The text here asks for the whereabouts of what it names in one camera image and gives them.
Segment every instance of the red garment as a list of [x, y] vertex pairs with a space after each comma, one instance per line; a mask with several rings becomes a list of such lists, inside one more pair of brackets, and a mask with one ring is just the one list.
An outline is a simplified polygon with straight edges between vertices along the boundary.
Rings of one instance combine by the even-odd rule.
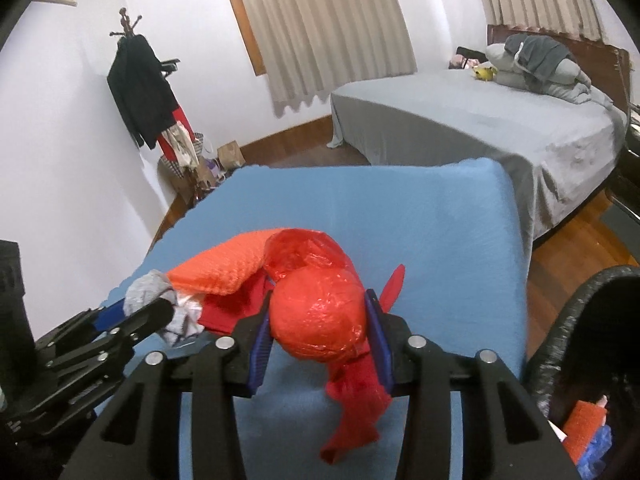
[[[174, 119], [176, 121], [180, 121], [182, 123], [182, 126], [184, 126], [187, 129], [187, 131], [189, 132], [189, 136], [191, 137], [191, 142], [195, 141], [196, 137], [193, 134], [191, 125], [187, 120], [187, 116], [182, 111], [182, 108], [178, 106], [173, 111], [173, 115], [174, 115]], [[160, 144], [160, 149], [164, 153], [164, 156], [167, 158], [167, 160], [170, 160], [171, 162], [178, 162], [178, 159], [175, 156], [174, 149], [171, 147], [171, 145], [169, 144], [169, 141], [166, 140], [162, 134], [158, 135], [158, 144]]]
[[[404, 266], [400, 265], [380, 294], [380, 306], [384, 312], [388, 312], [396, 302], [403, 282]], [[213, 332], [231, 334], [239, 319], [260, 312], [264, 296], [272, 288], [267, 273], [260, 269], [233, 294], [207, 294], [198, 322]], [[341, 403], [342, 417], [334, 436], [322, 448], [320, 457], [333, 464], [348, 450], [378, 440], [376, 423], [391, 403], [391, 397], [378, 382], [368, 343], [357, 358], [347, 363], [328, 364], [328, 370], [330, 378], [325, 391]]]

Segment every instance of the black bin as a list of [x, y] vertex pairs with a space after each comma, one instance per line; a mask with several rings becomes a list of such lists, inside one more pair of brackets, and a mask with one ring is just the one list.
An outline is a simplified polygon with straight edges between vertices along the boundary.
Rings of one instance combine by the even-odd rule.
[[609, 397], [613, 446], [598, 480], [640, 478], [640, 268], [619, 266], [584, 283], [527, 364], [524, 384], [559, 427], [578, 400]]

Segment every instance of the blue table cover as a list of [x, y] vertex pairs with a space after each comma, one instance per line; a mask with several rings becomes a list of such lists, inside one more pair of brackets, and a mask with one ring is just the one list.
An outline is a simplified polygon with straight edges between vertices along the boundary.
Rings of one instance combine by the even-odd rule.
[[[437, 168], [346, 167], [236, 171], [191, 210], [111, 291], [124, 296], [151, 269], [168, 271], [242, 232], [297, 227], [327, 232], [351, 257], [366, 287], [382, 291], [406, 266], [393, 313], [446, 351], [474, 355], [492, 348], [517, 375], [525, 357], [526, 265], [513, 187], [492, 160]], [[187, 346], [193, 350], [202, 341]], [[151, 336], [137, 358], [164, 348]], [[337, 465], [319, 459], [340, 407], [324, 393], [326, 370], [274, 345], [264, 385], [236, 399], [249, 480], [391, 480], [395, 478], [408, 399], [395, 399], [378, 424], [381, 438]], [[191, 396], [180, 422], [180, 478], [191, 479]], [[451, 477], [462, 475], [460, 400], [452, 395]]]

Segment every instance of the yellow toy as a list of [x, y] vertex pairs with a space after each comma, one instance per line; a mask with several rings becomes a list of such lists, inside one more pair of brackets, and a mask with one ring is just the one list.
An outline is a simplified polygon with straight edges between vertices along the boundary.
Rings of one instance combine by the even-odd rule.
[[476, 79], [481, 81], [492, 81], [494, 80], [494, 75], [498, 73], [498, 69], [495, 66], [491, 67], [475, 67], [474, 74], [476, 74]]

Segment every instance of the black coat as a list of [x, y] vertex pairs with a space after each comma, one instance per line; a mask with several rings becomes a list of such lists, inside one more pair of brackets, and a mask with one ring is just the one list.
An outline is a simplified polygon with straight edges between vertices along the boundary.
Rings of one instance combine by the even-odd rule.
[[175, 124], [178, 103], [144, 36], [118, 42], [107, 82], [131, 136], [138, 146], [146, 142], [153, 149], [158, 136]]

